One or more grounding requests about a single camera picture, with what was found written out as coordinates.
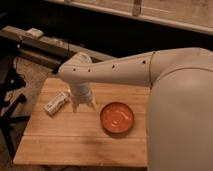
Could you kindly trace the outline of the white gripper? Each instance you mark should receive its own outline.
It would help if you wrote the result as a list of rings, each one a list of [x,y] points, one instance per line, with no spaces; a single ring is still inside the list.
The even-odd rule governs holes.
[[[89,83],[70,84],[70,94],[73,112],[77,112],[78,104],[88,103],[88,106],[93,110],[97,110],[97,104],[92,99],[92,91]]]

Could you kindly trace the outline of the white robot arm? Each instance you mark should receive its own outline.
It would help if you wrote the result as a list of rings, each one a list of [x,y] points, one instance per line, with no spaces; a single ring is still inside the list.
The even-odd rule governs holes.
[[[78,52],[58,69],[75,105],[91,82],[147,86],[149,171],[213,171],[213,51],[155,50],[99,63]]]

